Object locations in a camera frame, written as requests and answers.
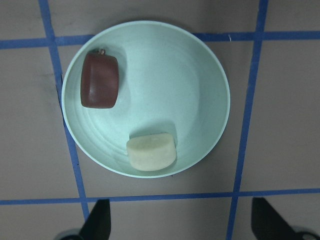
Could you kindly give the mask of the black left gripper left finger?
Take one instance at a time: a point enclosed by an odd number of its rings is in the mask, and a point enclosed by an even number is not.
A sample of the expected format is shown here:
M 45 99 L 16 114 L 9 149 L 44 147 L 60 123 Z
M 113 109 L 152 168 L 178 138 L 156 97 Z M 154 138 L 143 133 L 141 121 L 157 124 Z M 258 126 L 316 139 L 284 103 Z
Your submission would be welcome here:
M 109 199 L 99 199 L 82 226 L 79 235 L 83 240 L 108 240 L 111 234 Z

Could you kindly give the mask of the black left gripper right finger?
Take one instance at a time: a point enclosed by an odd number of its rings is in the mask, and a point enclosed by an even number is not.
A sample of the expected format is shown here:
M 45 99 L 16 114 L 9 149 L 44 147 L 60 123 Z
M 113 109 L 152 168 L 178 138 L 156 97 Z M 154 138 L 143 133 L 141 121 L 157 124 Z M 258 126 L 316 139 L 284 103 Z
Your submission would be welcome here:
M 302 239 L 263 197 L 252 199 L 251 230 L 257 240 Z

